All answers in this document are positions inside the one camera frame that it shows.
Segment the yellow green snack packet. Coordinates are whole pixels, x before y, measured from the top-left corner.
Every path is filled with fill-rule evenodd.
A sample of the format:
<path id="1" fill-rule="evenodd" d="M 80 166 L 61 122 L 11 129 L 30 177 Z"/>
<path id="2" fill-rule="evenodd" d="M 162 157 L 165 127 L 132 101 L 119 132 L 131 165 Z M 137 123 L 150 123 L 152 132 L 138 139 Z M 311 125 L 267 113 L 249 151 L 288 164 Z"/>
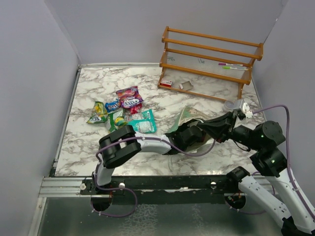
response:
<path id="1" fill-rule="evenodd" d="M 108 112 L 103 102 L 96 101 L 94 103 L 90 118 L 87 120 L 87 124 L 99 124 L 107 121 Z"/>

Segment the blue M&M packet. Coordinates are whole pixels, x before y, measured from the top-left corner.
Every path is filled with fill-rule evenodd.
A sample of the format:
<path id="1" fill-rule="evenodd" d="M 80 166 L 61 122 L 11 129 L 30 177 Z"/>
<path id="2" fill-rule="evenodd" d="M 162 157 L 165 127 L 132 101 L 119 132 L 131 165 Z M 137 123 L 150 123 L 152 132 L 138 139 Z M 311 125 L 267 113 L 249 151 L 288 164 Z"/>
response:
<path id="1" fill-rule="evenodd" d="M 105 107 L 107 113 L 112 113 L 112 112 L 115 112 L 116 110 L 118 110 L 121 107 L 121 105 L 120 105 L 119 99 L 116 99 L 113 102 L 105 103 L 104 107 Z"/>

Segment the pink snack packet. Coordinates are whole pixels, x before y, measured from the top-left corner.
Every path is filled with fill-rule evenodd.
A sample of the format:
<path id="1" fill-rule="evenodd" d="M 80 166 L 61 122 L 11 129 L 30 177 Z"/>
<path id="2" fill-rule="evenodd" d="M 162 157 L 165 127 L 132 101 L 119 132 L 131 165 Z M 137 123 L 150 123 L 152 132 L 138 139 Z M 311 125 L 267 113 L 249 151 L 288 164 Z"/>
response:
<path id="1" fill-rule="evenodd" d="M 133 115 L 133 114 L 139 113 L 139 111 L 141 110 L 141 108 L 142 108 L 142 103 L 139 103 L 139 104 L 137 104 L 137 105 L 131 107 L 131 108 L 129 109 L 130 114 Z"/>

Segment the purple blue snack packet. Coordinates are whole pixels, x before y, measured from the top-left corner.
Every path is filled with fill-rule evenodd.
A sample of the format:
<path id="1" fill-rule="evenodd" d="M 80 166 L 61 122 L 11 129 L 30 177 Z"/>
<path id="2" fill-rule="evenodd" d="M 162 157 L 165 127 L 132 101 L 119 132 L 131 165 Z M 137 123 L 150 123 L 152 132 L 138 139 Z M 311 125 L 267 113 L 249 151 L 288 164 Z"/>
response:
<path id="1" fill-rule="evenodd" d="M 139 94 L 138 86 L 132 86 L 116 91 L 120 106 L 125 109 L 130 109 L 143 102 L 142 96 Z"/>

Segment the white paper bag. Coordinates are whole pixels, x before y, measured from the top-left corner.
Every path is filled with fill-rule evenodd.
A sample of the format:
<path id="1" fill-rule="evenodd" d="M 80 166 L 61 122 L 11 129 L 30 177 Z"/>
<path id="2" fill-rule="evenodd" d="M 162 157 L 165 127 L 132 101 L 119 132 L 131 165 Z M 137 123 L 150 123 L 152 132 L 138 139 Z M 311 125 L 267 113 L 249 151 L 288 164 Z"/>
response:
<path id="1" fill-rule="evenodd" d="M 211 137 L 196 126 L 199 121 L 209 119 L 208 115 L 191 106 L 182 108 L 174 124 L 165 133 L 170 143 L 175 146 L 167 153 L 170 156 L 168 161 L 170 171 L 173 171 L 173 161 L 178 154 L 202 157 L 212 151 L 216 141 L 212 140 L 209 144 Z"/>

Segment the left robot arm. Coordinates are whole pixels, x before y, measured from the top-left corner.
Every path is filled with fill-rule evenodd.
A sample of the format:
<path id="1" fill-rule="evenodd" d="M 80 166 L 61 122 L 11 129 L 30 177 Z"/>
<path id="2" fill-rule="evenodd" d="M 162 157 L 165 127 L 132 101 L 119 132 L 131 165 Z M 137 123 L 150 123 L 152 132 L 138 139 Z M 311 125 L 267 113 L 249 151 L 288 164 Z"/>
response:
<path id="1" fill-rule="evenodd" d="M 183 153 L 205 141 L 206 134 L 197 126 L 185 126 L 179 131 L 164 135 L 142 134 L 126 125 L 104 137 L 96 153 L 98 164 L 94 172 L 92 189 L 103 194 L 108 190 L 114 170 L 141 152 L 175 155 Z"/>

